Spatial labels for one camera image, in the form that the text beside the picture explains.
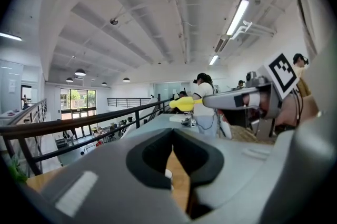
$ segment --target white ceiling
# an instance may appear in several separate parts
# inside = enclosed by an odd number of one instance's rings
[[[41,10],[50,4],[48,1],[42,2]],[[272,27],[291,1],[261,0],[256,5],[250,0],[244,19]],[[238,3],[239,0],[68,0],[64,4],[55,0],[55,15],[48,19],[57,20],[57,26],[46,29],[44,25],[49,22],[42,16],[39,28],[40,36],[47,36],[39,39],[41,51],[45,51],[41,46],[48,45],[53,53],[46,55],[51,70],[48,80],[53,81],[57,70],[73,75],[76,69],[83,68],[91,77],[113,77],[144,64],[207,64]],[[114,18],[118,20],[115,26],[110,24]],[[240,45],[224,49],[217,64],[239,55],[256,38],[242,40]]]

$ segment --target black metal railing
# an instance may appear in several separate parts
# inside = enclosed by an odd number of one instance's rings
[[[129,109],[123,109],[120,111],[114,111],[114,112],[104,113],[100,115],[88,116],[85,118],[57,120],[57,121],[49,121],[49,122],[42,122],[42,123],[33,123],[29,125],[7,125],[4,127],[0,127],[0,135],[2,135],[4,139],[7,140],[8,142],[6,144],[6,146],[8,146],[7,149],[9,149],[8,152],[10,151],[10,144],[11,144],[10,141],[18,140],[21,146],[21,149],[24,152],[24,156],[27,160],[27,163],[29,167],[31,168],[32,172],[35,175],[40,175],[42,171],[38,167],[37,163],[43,160],[46,160],[46,159],[50,159],[50,158],[62,155],[64,153],[75,150],[77,148],[81,148],[92,142],[97,142],[101,139],[104,139],[107,136],[110,136],[111,134],[114,134],[115,132],[121,131],[128,126],[131,126],[132,124],[136,124],[136,128],[139,128],[141,120],[153,114],[156,115],[160,111],[164,112],[165,108],[168,106],[168,104],[165,105],[165,103],[167,103],[168,101],[169,100],[157,101],[152,104],[132,107]],[[150,107],[156,107],[156,109],[153,112],[147,114],[146,116],[143,116],[140,118],[139,112],[147,108],[150,108]],[[112,131],[108,131],[107,133],[101,134],[90,140],[79,142],[76,145],[65,147],[65,148],[59,149],[51,153],[47,153],[47,154],[34,157],[32,156],[32,153],[30,152],[26,144],[27,138],[46,135],[46,134],[53,134],[53,133],[57,133],[60,131],[67,131],[67,130],[71,130],[71,132],[74,133],[75,128],[83,127],[83,126],[90,126],[91,124],[100,123],[100,122],[111,120],[114,118],[126,116],[132,113],[135,113],[135,120],[120,128],[113,129]]]
[[[18,115],[13,117],[8,121],[7,126],[23,126],[26,127],[27,124],[31,123],[41,123],[45,121],[47,113],[47,100],[43,99],[38,103],[35,103],[31,107],[21,111]],[[25,153],[27,150],[23,148],[28,148],[31,152],[31,155],[42,155],[41,151],[41,136],[37,135],[34,137],[29,137],[27,140],[23,141],[23,139],[14,140],[11,142],[6,136],[3,136],[4,144],[6,146],[7,152],[10,157],[13,157],[15,154],[17,155],[19,161],[21,160],[21,154],[24,155],[24,158],[27,159]],[[21,162],[21,167],[25,170],[25,163]]]
[[[108,106],[137,107],[148,104],[151,98],[107,98]]]

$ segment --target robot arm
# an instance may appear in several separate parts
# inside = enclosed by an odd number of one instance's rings
[[[275,118],[280,114],[283,100],[299,79],[283,54],[268,59],[257,72],[249,72],[246,79],[247,88],[205,96],[203,104],[206,107],[225,110],[256,109],[260,119],[251,122],[252,129],[255,135],[259,135],[259,139],[269,139],[273,134]],[[269,97],[266,111],[260,109],[261,93],[267,93]],[[243,99],[247,95],[249,103],[245,105]]]

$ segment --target fluorescent light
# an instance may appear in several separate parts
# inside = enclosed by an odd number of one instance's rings
[[[227,30],[227,35],[232,35],[239,24],[240,20],[243,17],[244,12],[246,11],[248,7],[249,1],[248,0],[240,0],[239,7],[237,8],[234,18],[230,24],[229,29]]]
[[[211,62],[210,62],[210,65],[213,65],[218,57],[219,57],[219,55],[214,55]]]
[[[17,41],[22,41],[22,39],[20,37],[12,35],[12,34],[8,34],[8,33],[0,33],[0,36],[10,38],[10,39],[14,39],[14,40],[17,40]]]

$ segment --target sticker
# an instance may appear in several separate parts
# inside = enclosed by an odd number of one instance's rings
[[[283,54],[271,62],[269,64],[269,68],[279,83],[278,88],[281,88],[283,93],[286,93],[289,89],[292,90],[292,85],[296,82],[297,77],[293,68]]]
[[[67,216],[74,217],[97,180],[97,174],[92,171],[85,171],[69,190],[60,197],[55,207]]]

